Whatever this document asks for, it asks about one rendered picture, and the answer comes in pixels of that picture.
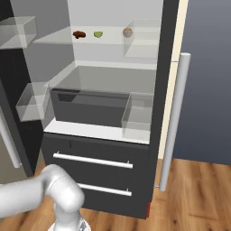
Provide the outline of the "black fridge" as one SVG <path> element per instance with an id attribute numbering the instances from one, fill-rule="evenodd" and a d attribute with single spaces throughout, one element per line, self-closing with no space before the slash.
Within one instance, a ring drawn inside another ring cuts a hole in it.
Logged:
<path id="1" fill-rule="evenodd" d="M 85 206 L 144 218 L 164 0 L 12 0 L 46 163 L 84 185 Z"/>

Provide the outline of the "round tan mango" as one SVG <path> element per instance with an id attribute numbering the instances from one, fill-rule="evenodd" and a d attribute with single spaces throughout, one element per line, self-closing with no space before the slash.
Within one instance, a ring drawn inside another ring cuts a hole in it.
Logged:
<path id="1" fill-rule="evenodd" d="M 123 29 L 123 35 L 125 38 L 130 38 L 133 35 L 133 31 L 130 27 L 125 27 Z"/>

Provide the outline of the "black freezer drawer front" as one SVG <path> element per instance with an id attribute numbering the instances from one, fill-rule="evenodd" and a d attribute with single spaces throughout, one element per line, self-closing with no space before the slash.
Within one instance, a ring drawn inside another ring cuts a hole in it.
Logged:
<path id="1" fill-rule="evenodd" d="M 116 195 L 90 189 L 83 189 L 85 193 L 84 208 L 104 211 L 128 217 L 146 219 L 149 199 L 146 178 L 140 174 L 103 174 L 101 176 L 89 174 L 77 177 L 77 183 L 132 191 L 132 197 Z"/>
<path id="2" fill-rule="evenodd" d="M 55 152 L 114 162 L 129 161 L 134 167 L 127 169 L 95 163 L 56 159 L 53 157 Z M 101 176 L 103 174 L 125 175 L 134 173 L 146 178 L 147 147 L 142 144 L 107 142 L 61 134 L 45 134 L 42 140 L 42 153 L 46 164 L 58 164 L 74 180 L 77 177 L 86 177 L 89 174 Z"/>

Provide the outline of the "black right fridge door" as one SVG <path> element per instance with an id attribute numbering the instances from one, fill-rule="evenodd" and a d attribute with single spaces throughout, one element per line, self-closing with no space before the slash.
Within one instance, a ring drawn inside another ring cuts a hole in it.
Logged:
<path id="1" fill-rule="evenodd" d="M 176 70 L 184 31 L 189 0 L 163 0 L 162 25 L 160 35 L 157 72 L 152 108 L 151 137 L 148 152 L 148 206 L 145 218 L 150 214 L 153 186 L 162 136 L 165 101 L 168 90 L 170 70 Z"/>

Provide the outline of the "clear door bin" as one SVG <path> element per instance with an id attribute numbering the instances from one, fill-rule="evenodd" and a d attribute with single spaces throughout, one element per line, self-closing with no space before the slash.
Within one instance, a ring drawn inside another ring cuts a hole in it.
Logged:
<path id="1" fill-rule="evenodd" d="M 34 16 L 4 19 L 0 22 L 0 50 L 27 48 L 36 35 Z"/>
<path id="2" fill-rule="evenodd" d="M 149 143 L 152 123 L 153 95 L 132 92 L 121 120 L 125 139 Z"/>
<path id="3" fill-rule="evenodd" d="M 49 95 L 49 84 L 47 82 L 28 83 L 15 107 L 20 121 L 43 120 Z"/>
<path id="4" fill-rule="evenodd" d="M 156 19 L 132 20 L 130 27 L 133 35 L 125 38 L 123 35 L 124 56 L 126 58 L 156 59 L 159 50 L 161 21 Z"/>

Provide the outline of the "black fridge door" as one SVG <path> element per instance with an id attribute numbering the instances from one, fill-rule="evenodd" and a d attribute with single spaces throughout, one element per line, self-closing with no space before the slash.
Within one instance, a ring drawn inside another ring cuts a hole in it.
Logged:
<path id="1" fill-rule="evenodd" d="M 0 0 L 0 22 L 9 17 L 19 16 L 14 15 L 11 0 Z M 20 168 L 32 177 L 42 144 L 42 120 L 21 122 L 15 108 L 27 84 L 33 83 L 23 52 L 27 48 L 0 50 L 0 107 L 22 163 Z"/>
<path id="2" fill-rule="evenodd" d="M 160 35 L 157 72 L 152 108 L 151 137 L 148 152 L 148 206 L 145 218 L 150 214 L 153 186 L 162 136 L 165 101 L 168 90 L 170 70 L 176 70 L 184 31 L 189 0 L 163 0 L 162 25 Z"/>

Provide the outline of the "black left fridge door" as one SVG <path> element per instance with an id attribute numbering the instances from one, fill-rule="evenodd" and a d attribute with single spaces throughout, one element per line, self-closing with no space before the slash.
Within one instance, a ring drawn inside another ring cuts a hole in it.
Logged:
<path id="1" fill-rule="evenodd" d="M 19 16 L 14 15 L 11 0 L 0 0 L 0 22 L 9 17 Z M 22 163 L 20 168 L 32 177 L 42 144 L 42 120 L 21 122 L 15 108 L 27 84 L 33 83 L 23 52 L 27 48 L 0 50 L 0 107 Z"/>

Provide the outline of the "dark grey crisper drawer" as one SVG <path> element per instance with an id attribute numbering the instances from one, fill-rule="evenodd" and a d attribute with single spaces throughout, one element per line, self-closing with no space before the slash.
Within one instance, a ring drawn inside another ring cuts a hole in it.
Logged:
<path id="1" fill-rule="evenodd" d="M 51 102 L 58 121 L 120 127 L 128 94 L 53 88 Z"/>

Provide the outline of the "glass fridge shelf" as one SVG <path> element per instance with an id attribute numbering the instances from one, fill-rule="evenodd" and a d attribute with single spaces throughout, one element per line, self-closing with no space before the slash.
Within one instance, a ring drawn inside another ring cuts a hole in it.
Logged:
<path id="1" fill-rule="evenodd" d="M 114 93 L 154 92 L 156 68 L 77 66 L 50 81 L 51 88 L 82 89 Z"/>
<path id="2" fill-rule="evenodd" d="M 68 26 L 39 39 L 35 43 L 44 44 L 108 44 L 120 45 L 124 42 L 123 27 L 118 26 Z M 76 39 L 72 34 L 75 31 L 86 33 L 85 38 Z M 94 32 L 103 32 L 101 38 L 96 38 Z"/>

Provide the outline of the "brown chicken drumstick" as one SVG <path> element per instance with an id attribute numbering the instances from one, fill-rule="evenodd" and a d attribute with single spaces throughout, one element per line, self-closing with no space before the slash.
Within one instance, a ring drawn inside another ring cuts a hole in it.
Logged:
<path id="1" fill-rule="evenodd" d="M 76 39 L 85 38 L 85 37 L 86 37 L 86 33 L 85 33 L 85 32 L 82 32 L 82 31 L 75 31 L 72 35 L 73 35 Z"/>

